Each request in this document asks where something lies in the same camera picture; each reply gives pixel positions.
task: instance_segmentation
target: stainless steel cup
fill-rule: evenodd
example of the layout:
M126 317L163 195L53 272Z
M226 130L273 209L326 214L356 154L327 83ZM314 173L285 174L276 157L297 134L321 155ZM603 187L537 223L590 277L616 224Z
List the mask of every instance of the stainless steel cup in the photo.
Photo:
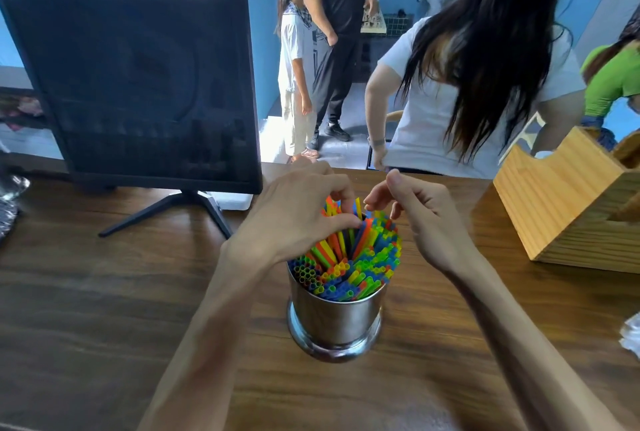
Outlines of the stainless steel cup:
M386 285L363 300L334 302L309 293L287 273L291 285L289 330L305 352L324 361L345 361L373 345L380 331Z

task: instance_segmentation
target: wooden table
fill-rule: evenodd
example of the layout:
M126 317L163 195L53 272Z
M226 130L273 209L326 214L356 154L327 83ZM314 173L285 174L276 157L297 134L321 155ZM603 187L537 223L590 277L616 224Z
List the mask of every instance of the wooden table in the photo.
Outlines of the wooden table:
M287 169L264 166L267 178ZM360 196L382 179L345 173ZM477 245L533 321L636 428L640 364L618 332L640 311L640 275L531 263L489 183L435 180L449 186ZM0 430L133 430L204 294L222 237L195 207L99 239L166 192L89 196L66 182L33 182L0 245ZM285 323L285 268L271 271L253 307L228 431L523 429L462 298L400 225L403 259L380 339L353 362L302 353Z

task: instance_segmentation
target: computer monitor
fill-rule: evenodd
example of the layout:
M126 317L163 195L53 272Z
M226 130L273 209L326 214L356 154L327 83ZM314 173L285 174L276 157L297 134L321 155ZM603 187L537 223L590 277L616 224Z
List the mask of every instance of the computer monitor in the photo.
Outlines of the computer monitor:
M262 189L248 0L0 0L80 183Z

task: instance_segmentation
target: beige pants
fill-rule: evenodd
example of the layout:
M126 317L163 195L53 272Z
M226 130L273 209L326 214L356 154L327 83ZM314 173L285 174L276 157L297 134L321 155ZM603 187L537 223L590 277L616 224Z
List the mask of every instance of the beige pants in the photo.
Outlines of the beige pants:
M302 114L300 93L289 91L280 94L282 119L284 120L284 151L290 157L299 155L307 148L316 129L316 113Z

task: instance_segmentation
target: wooden organizer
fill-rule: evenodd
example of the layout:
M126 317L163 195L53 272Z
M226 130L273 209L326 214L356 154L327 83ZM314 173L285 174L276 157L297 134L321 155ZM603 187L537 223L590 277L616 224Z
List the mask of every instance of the wooden organizer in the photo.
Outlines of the wooden organizer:
M533 261L640 273L640 132L609 153L576 127L542 160L514 143L493 183Z

